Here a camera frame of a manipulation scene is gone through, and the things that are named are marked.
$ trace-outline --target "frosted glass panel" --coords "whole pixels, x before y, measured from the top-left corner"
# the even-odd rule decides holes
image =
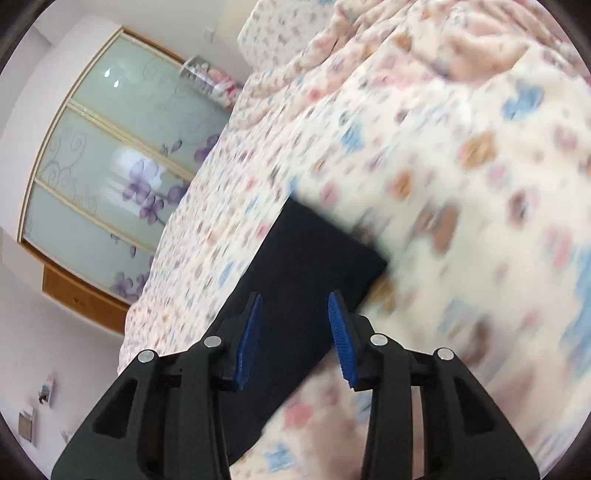
[[[230,113],[179,79],[180,67],[123,35],[73,99],[196,173]]]
[[[148,279],[152,257],[96,226],[35,185],[24,238],[53,260],[129,303]]]
[[[112,231],[155,251],[188,184],[66,109],[37,178]]]

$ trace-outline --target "floral bedsheet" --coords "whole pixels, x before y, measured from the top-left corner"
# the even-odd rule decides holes
[[[244,23],[238,48],[256,70],[285,65],[324,30],[335,0],[258,0]]]
[[[389,258],[362,309],[376,330],[454,349],[546,473],[591,406],[588,78],[533,0],[338,2],[247,82],[165,227],[120,369],[203,335],[295,192]],[[357,478],[370,399],[329,355],[233,478]]]

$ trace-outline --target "wall socket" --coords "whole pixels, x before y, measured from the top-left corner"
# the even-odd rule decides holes
[[[213,37],[215,36],[216,31],[212,28],[209,27],[205,27],[203,29],[203,38],[205,38],[205,40],[207,40],[209,43],[213,42]]]

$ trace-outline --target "black fabric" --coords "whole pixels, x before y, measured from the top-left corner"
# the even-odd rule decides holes
[[[230,463],[255,444],[265,423],[332,347],[329,293],[340,290],[353,311],[385,268],[374,250],[287,200],[217,316],[240,315],[251,292],[262,295],[264,323],[248,383],[220,398]]]

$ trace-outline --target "metal screw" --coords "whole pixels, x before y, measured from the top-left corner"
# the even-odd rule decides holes
[[[213,335],[211,337],[207,337],[203,341],[203,344],[208,348],[215,348],[215,347],[220,346],[222,344],[222,339],[216,335]]]
[[[454,353],[449,348],[440,348],[437,351],[437,356],[441,360],[452,360],[455,357]]]
[[[386,343],[388,343],[388,337],[382,335],[381,333],[376,333],[375,335],[371,336],[369,341],[372,342],[375,346],[384,346],[386,345]]]
[[[138,360],[143,364],[147,364],[148,362],[154,360],[154,356],[155,355],[152,350],[144,350],[143,352],[139,353]]]

